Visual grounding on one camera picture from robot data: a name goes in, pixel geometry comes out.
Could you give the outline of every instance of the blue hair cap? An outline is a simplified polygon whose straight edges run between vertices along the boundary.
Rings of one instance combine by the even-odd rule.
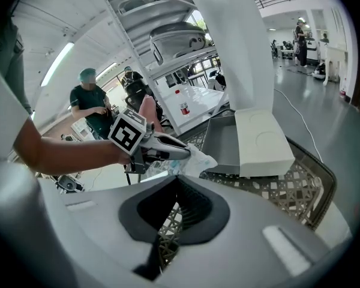
[[[96,76],[96,70],[93,68],[86,68],[80,72],[79,80],[83,83],[89,83],[89,78],[92,76]]]

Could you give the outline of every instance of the white cable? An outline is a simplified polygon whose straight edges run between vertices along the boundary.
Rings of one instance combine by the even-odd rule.
[[[285,99],[289,102],[289,104],[291,105],[291,107],[293,107],[294,110],[299,113],[299,115],[301,116],[301,119],[302,119],[302,121],[303,121],[306,129],[308,130],[308,132],[309,132],[310,135],[311,135],[312,142],[313,142],[313,146],[314,146],[317,154],[319,155],[320,161],[321,161],[322,163],[324,163],[324,162],[323,162],[323,159],[322,159],[322,156],[320,155],[319,151],[317,150],[316,143],[314,142],[314,138],[313,138],[312,132],[309,130],[309,128],[308,128],[308,126],[307,126],[307,123],[306,123],[305,120],[304,120],[304,117],[303,117],[303,116],[301,115],[301,113],[293,106],[293,104],[289,101],[288,97],[286,97],[286,95],[285,95],[283,92],[279,91],[278,89],[274,89],[274,90],[277,91],[277,92],[279,92],[279,93],[282,93],[282,95],[283,95],[283,96],[285,97]]]
[[[100,169],[100,172],[96,175],[96,177],[95,177],[94,180],[92,181],[92,186],[91,186],[88,190],[86,190],[86,191],[91,191],[91,190],[92,190],[92,188],[93,188],[94,185],[95,185],[95,180],[96,180],[96,178],[99,177],[99,175],[101,174],[102,171],[103,171],[103,168]]]

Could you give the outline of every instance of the ceiling light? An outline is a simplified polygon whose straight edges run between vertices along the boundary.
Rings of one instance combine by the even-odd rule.
[[[48,72],[46,76],[43,79],[43,82],[41,83],[41,86],[46,86],[49,83],[49,80],[52,78],[53,73],[61,63],[61,61],[64,59],[64,57],[67,55],[67,53],[72,49],[74,46],[74,43],[68,43],[65,45],[65,47],[60,51],[59,55],[56,57],[54,62],[52,63],[51,67],[48,69]]]
[[[113,66],[116,66],[116,63],[110,64],[105,70],[103,70],[100,74],[98,74],[96,76],[96,80],[97,78],[100,78],[103,74],[105,74],[107,71],[109,71]]]

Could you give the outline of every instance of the bottle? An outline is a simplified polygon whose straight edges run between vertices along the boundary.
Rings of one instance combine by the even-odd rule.
[[[175,91],[175,93],[176,93],[176,98],[177,98],[178,104],[180,106],[181,113],[183,115],[188,115],[190,113],[190,110],[188,108],[187,100],[185,99],[184,95],[182,95],[180,93],[179,89],[177,89]]]

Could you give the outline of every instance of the white container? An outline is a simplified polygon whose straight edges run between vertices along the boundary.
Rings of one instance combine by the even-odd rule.
[[[183,94],[181,94],[180,90],[177,89],[175,91],[176,94],[176,100],[179,104],[179,109],[183,115],[188,115],[190,113],[190,110],[188,108],[187,99],[184,97]]]
[[[240,177],[285,175],[295,161],[288,141],[271,112],[235,112]]]

